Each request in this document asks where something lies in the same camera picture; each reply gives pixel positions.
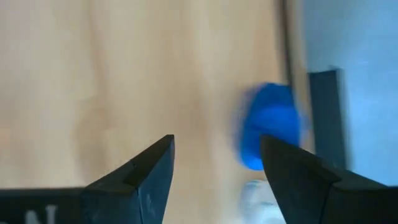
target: blue ball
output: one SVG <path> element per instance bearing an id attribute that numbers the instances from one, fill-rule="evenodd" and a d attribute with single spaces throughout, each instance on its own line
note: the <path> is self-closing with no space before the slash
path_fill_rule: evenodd
<path id="1" fill-rule="evenodd" d="M 291 89 L 273 83 L 261 85 L 252 96 L 243 120 L 239 143 L 243 164 L 252 170 L 263 170 L 260 136 L 269 134 L 299 146 L 300 126 L 300 114 L 295 109 Z"/>

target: light blue wall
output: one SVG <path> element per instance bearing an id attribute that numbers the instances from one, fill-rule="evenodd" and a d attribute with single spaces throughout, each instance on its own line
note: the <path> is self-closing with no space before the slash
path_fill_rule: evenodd
<path id="1" fill-rule="evenodd" d="M 309 72 L 344 70 L 348 165 L 398 185 L 398 1 L 304 0 Z"/>

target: wooden surface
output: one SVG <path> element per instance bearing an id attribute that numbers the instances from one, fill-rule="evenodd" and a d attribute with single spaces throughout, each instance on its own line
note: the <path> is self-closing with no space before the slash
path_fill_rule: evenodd
<path id="1" fill-rule="evenodd" d="M 274 2 L 0 1 L 0 187 L 88 184 L 165 134 L 164 223 L 240 223 L 247 88 L 282 82 Z"/>

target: wooden table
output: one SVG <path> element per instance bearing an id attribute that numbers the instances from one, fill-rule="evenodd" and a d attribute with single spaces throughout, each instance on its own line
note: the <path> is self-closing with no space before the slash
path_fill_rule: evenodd
<path id="1" fill-rule="evenodd" d="M 242 96 L 284 82 L 274 1 L 0 2 L 0 187 L 86 185 L 165 134 L 164 223 L 240 223 Z"/>

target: blue object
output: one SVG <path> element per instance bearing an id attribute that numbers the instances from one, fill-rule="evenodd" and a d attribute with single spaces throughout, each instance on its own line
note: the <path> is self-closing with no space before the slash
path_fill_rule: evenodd
<path id="1" fill-rule="evenodd" d="M 300 115 L 295 109 L 291 89 L 285 85 L 265 83 L 253 94 L 239 143 L 243 164 L 263 170 L 260 136 L 270 134 L 287 143 L 300 144 Z"/>

